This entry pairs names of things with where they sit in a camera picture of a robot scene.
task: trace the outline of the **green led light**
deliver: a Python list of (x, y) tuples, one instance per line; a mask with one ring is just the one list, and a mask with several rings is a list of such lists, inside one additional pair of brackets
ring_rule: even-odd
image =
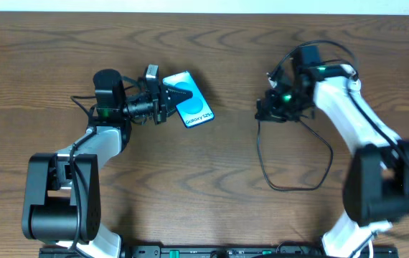
[(109, 117), (109, 110), (104, 109), (103, 110), (103, 117), (108, 118)]
[(291, 100), (291, 98), (292, 98), (291, 94), (286, 94), (283, 96), (284, 102), (288, 102), (289, 100)]
[(179, 251), (176, 250), (169, 251), (169, 258), (179, 258)]

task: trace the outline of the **wire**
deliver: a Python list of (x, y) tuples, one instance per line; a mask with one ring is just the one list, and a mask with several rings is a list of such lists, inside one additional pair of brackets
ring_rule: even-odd
[(130, 77), (122, 76), (121, 79), (124, 80), (125, 82), (131, 83), (132, 85), (134, 85), (134, 86), (136, 86), (138, 88), (141, 88), (140, 84), (136, 80), (131, 79)]
[(278, 245), (278, 247), (276, 247), (276, 254), (279, 253), (279, 252), (281, 252), (280, 248), (281, 248), (282, 246), (284, 246), (285, 244), (287, 244), (287, 243), (295, 244), (295, 245), (300, 249), (300, 251), (302, 252), (302, 254), (305, 254), (304, 249), (303, 249), (299, 244), (297, 244), (297, 242), (295, 242), (295, 241), (290, 241), (290, 240), (282, 241), (282, 242)]
[(80, 189), (78, 186), (77, 173), (75, 172), (75, 162), (74, 162), (74, 153), (75, 151), (88, 139), (92, 138), (96, 134), (96, 128), (94, 127), (91, 133), (87, 134), (81, 140), (72, 144), (72, 148), (69, 152), (69, 167), (70, 173), (72, 175), (72, 188), (74, 189), (76, 207), (77, 207), (77, 229), (75, 230), (74, 240), (72, 241), (69, 250), (76, 250), (78, 240), (80, 239), (80, 230), (82, 228), (82, 200), (80, 198)]
[[(372, 128), (380, 134), (391, 146), (393, 150), (399, 155), (399, 157), (403, 160), (404, 164), (409, 168), (409, 159), (407, 155), (399, 148), (398, 145), (394, 141), (391, 140), (381, 129), (378, 127), (377, 124), (369, 117), (369, 115), (359, 106), (359, 104), (356, 102), (356, 100), (353, 97), (353, 94), (351, 94), (351, 88), (349, 87), (350, 82), (352, 81), (351, 77), (348, 78), (347, 83), (346, 83), (346, 89), (347, 89), (347, 94), (349, 99), (352, 101), (353, 105), (356, 107), (356, 109), (361, 113), (361, 115), (365, 118), (365, 120), (372, 126)], [(397, 235), (391, 232), (387, 232), (387, 235), (390, 235), (395, 238), (400, 238), (400, 239), (409, 239), (409, 234), (405, 235)]]
[(252, 258), (334, 258), (334, 257), (329, 257), (329, 256), (318, 256), (314, 254), (259, 254), (258, 256), (254, 256)]
[(267, 181), (268, 186), (270, 186), (271, 189), (275, 191), (282, 191), (282, 192), (287, 192), (287, 191), (314, 191), (321, 187), (323, 184), (324, 180), (326, 180), (327, 174), (329, 173), (329, 170), (332, 165), (332, 161), (334, 160), (334, 151), (332, 150), (332, 147), (330, 144), (324, 140), (319, 134), (317, 134), (313, 129), (311, 129), (309, 126), (307, 126), (304, 122), (299, 120), (300, 124), (302, 124), (306, 129), (310, 131), (310, 133), (313, 133), (319, 140), (321, 140), (329, 149), (330, 151), (330, 158), (329, 158), (329, 164), (326, 167), (326, 172), (324, 173), (324, 176), (322, 177), (321, 181), (315, 186), (311, 188), (306, 188), (306, 187), (283, 187), (283, 186), (277, 186), (274, 183), (272, 183), (268, 177), (268, 174), (265, 172), (265, 167), (263, 165), (263, 159), (262, 159), (262, 153), (260, 151), (260, 121), (258, 120), (258, 129), (257, 129), (257, 153), (259, 156), (259, 161), (260, 161), (260, 167), (262, 168), (262, 173), (263, 177)]
[(83, 110), (83, 112), (85, 112), (85, 114), (88, 116), (89, 120), (93, 120), (93, 115), (91, 115), (90, 112), (88, 112), (88, 110), (82, 104), (80, 104), (80, 102), (77, 101), (77, 99), (79, 99), (79, 100), (89, 100), (89, 99), (93, 99), (93, 98), (96, 98), (96, 96), (70, 96), (70, 99), (77, 106), (79, 106), (79, 108), (81, 108)]
[(132, 118), (130, 119), (130, 121), (135, 125), (145, 125), (146, 122), (147, 122), (147, 117), (144, 117), (144, 120), (142, 120), (142, 122), (138, 122), (138, 121), (136, 121), (136, 120), (134, 120)]
[(286, 56), (283, 57), (283, 59), (275, 66), (275, 69), (273, 69), (273, 71), (270, 73), (270, 77), (273, 75), (273, 73), (279, 68), (281, 67), (281, 65), (283, 65), (283, 63), (299, 48), (301, 47), (305, 47), (307, 45), (310, 44), (331, 44), (334, 45), (335, 47), (338, 47), (340, 49), (342, 49), (343, 51), (345, 51), (352, 59), (353, 59), (353, 63), (354, 63), (354, 67), (357, 69), (358, 68), (358, 63), (357, 63), (357, 58), (355, 57), (355, 55), (353, 54), (353, 52), (351, 52), (349, 49), (347, 49), (344, 45), (339, 44), (337, 42), (333, 42), (332, 40), (326, 40), (326, 39), (318, 39), (318, 40), (312, 40), (309, 42), (304, 42), (302, 44), (300, 44), (297, 47), (294, 47)]
[(349, 256), (348, 258), (354, 258), (354, 256), (365, 247), (366, 244), (372, 244), (372, 238), (377, 236), (377, 232), (371, 232), (370, 236), (367, 237)]
[(79, 249), (76, 249), (75, 252), (78, 253), (83, 258), (92, 258), (90, 255), (88, 255), (87, 253), (85, 253), (84, 251), (81, 251)]
[(338, 63), (350, 65), (351, 67), (353, 67), (353, 64), (350, 63), (350, 62), (348, 62), (348, 61), (345, 60), (345, 59), (331, 59), (331, 60), (323, 61), (322, 63), (323, 63), (323, 64), (329, 64), (329, 63), (332, 63), (332, 62), (338, 62)]

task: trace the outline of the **white wall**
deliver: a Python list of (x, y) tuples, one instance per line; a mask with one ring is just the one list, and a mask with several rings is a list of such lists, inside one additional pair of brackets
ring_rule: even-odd
[(409, 14), (409, 0), (0, 0), (0, 11)]

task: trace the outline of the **wood grain surface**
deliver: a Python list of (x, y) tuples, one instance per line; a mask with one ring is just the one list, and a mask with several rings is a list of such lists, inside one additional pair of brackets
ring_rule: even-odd
[[(362, 94), (409, 138), (409, 16), (0, 13), (0, 257), (37, 256), (41, 244), (20, 225), (27, 163), (83, 134), (85, 116), (69, 96), (93, 94), (98, 70), (138, 77), (148, 64), (161, 76), (191, 71), (216, 118), (193, 129), (178, 115), (135, 126), (125, 151), (100, 171), (103, 223), (130, 243), (317, 240), (343, 211), (344, 141), (319, 113), (309, 125), (336, 153), (329, 177), (314, 192), (278, 193), (263, 180), (253, 118), (265, 73), (312, 39), (355, 52)], [(315, 184), (329, 155), (293, 123), (264, 123), (262, 149), (273, 181), (296, 186)], [(409, 231), (409, 217), (395, 228)], [(409, 241), (378, 242), (409, 257)]]

